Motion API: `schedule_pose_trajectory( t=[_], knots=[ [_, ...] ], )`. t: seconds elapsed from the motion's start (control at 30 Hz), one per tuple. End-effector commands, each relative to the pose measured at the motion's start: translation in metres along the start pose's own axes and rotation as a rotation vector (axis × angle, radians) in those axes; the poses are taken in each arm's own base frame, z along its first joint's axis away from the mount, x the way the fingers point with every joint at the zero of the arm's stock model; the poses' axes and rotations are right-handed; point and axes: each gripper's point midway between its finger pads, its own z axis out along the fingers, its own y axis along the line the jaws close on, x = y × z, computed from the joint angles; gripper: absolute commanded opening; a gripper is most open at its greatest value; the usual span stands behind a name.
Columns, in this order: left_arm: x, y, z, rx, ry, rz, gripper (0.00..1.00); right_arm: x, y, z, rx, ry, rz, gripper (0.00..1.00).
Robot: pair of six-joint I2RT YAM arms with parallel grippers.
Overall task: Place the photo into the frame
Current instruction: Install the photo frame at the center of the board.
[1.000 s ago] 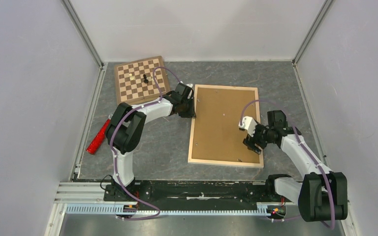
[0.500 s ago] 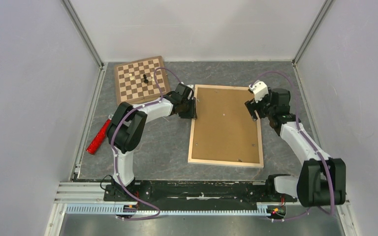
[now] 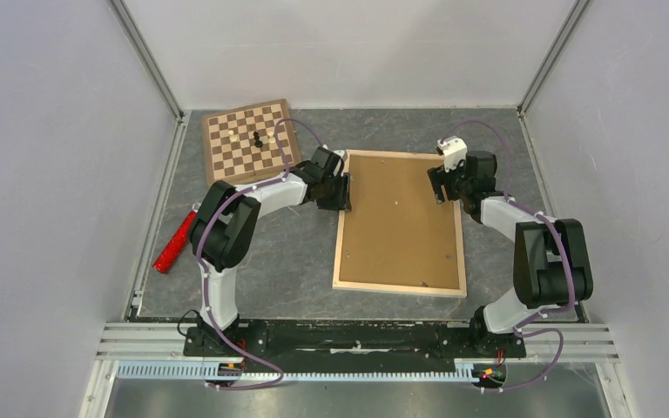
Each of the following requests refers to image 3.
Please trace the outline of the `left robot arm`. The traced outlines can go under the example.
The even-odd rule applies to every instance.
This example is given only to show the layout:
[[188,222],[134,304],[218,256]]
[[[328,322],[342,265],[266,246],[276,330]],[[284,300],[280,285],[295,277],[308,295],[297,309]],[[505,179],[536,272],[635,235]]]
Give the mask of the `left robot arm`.
[[311,202],[326,211],[350,211],[347,160],[346,151],[320,146],[312,158],[287,166],[270,179],[243,185],[213,183],[189,229],[200,272],[201,305],[188,341],[205,342],[218,355],[236,349],[239,334],[231,327],[239,318],[236,276],[258,221],[280,209]]

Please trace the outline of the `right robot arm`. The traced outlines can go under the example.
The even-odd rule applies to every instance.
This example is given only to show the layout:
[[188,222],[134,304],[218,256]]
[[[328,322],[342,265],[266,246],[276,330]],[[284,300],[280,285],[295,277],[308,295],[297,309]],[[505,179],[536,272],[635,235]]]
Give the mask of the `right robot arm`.
[[533,212],[496,188],[497,157],[490,152],[443,151],[443,163],[428,171],[442,204],[460,203],[477,223],[513,245],[512,287],[476,310],[468,342],[477,354],[490,355],[521,329],[550,313],[571,311],[593,292],[582,224]]

